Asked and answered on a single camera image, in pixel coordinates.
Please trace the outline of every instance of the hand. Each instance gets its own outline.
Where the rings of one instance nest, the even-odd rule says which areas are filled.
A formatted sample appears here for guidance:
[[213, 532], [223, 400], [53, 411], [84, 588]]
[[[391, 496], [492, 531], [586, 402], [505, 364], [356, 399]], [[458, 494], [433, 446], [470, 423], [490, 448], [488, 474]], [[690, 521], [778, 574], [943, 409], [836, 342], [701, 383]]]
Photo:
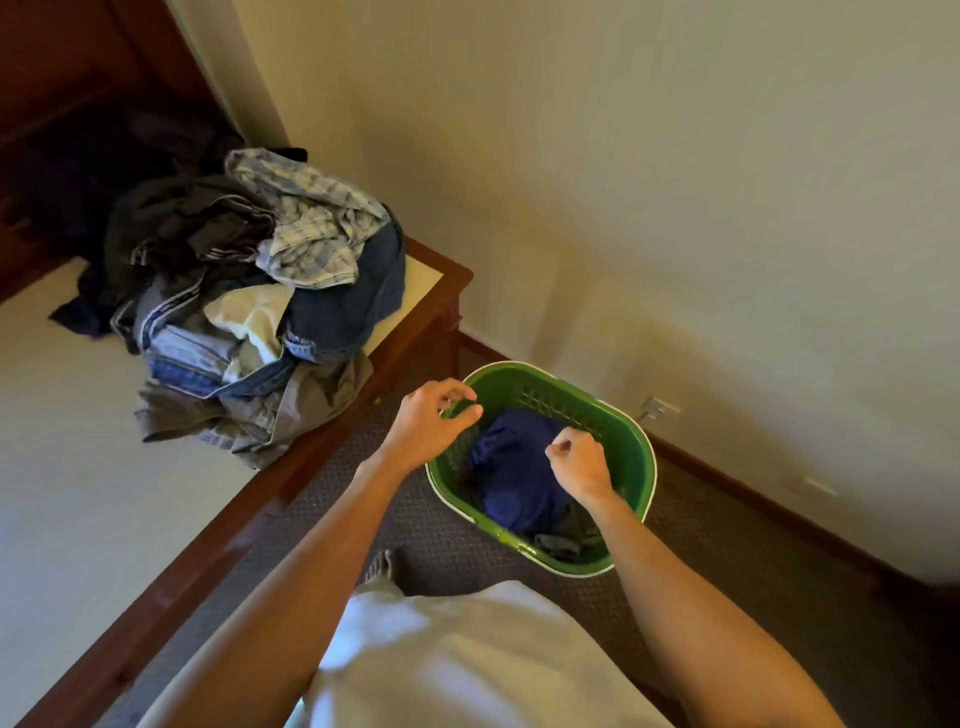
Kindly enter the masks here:
[[384, 463], [396, 466], [401, 475], [411, 473], [450, 447], [457, 435], [476, 424], [483, 414], [479, 404], [468, 407], [452, 420], [442, 418], [438, 410], [447, 409], [460, 400], [476, 399], [473, 390], [456, 379], [428, 381], [403, 398], [378, 454]]
[[589, 432], [565, 427], [547, 446], [546, 456], [564, 490], [591, 513], [611, 496], [617, 497], [603, 446]]

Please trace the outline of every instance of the brown carpet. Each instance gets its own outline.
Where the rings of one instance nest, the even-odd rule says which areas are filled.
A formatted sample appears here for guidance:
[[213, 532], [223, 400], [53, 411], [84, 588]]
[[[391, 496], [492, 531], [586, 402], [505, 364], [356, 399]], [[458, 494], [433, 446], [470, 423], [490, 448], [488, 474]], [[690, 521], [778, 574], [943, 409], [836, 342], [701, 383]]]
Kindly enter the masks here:
[[[463, 352], [464, 374], [484, 363]], [[425, 379], [412, 372], [384, 399], [98, 725], [136, 724], [194, 651], [334, 502], [380, 443], [399, 398]], [[933, 666], [943, 640], [930, 634], [926, 605], [895, 606], [877, 598], [872, 576], [662, 461], [647, 523], [786, 646], [851, 728], [960, 724], [946, 678]], [[373, 550], [385, 546], [401, 548], [408, 594], [464, 594], [517, 579], [566, 609], [636, 683], [668, 692], [615, 572], [585, 580], [552, 575], [440, 503], [422, 472], [408, 478], [391, 505]]]

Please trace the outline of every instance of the person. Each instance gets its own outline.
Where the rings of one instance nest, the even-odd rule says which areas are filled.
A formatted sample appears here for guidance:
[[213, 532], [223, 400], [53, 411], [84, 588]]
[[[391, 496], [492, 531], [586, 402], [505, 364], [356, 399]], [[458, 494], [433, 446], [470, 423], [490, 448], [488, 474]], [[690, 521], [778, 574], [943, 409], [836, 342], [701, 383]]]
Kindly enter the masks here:
[[[517, 582], [405, 597], [389, 578], [388, 554], [354, 591], [403, 479], [480, 419], [477, 403], [440, 416], [462, 398], [476, 402], [453, 379], [403, 398], [344, 493], [141, 726], [669, 725], [573, 618]], [[842, 726], [786, 650], [617, 495], [599, 443], [567, 428], [545, 456], [599, 526], [636, 624], [691, 723]]]

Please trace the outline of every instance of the right hand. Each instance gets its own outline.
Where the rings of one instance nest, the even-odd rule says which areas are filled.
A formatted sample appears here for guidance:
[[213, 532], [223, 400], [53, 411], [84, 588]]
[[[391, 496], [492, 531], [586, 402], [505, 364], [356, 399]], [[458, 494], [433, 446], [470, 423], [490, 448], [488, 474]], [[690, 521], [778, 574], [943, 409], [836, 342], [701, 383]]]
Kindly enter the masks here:
[[617, 497], [603, 446], [589, 432], [565, 427], [547, 446], [546, 456], [557, 481], [588, 511]]

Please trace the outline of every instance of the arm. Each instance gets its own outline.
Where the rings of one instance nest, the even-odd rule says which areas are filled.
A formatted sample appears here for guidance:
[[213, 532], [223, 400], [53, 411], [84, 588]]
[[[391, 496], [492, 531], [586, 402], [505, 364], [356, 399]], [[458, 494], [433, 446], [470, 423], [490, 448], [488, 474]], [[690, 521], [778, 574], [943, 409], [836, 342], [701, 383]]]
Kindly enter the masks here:
[[383, 445], [336, 503], [167, 686], [141, 726], [282, 725], [309, 685], [404, 477], [480, 419], [438, 410], [476, 400], [453, 379], [403, 398]]
[[677, 558], [616, 494], [603, 446], [567, 428], [546, 454], [560, 484], [600, 527], [644, 641], [694, 724], [842, 728], [789, 653]]

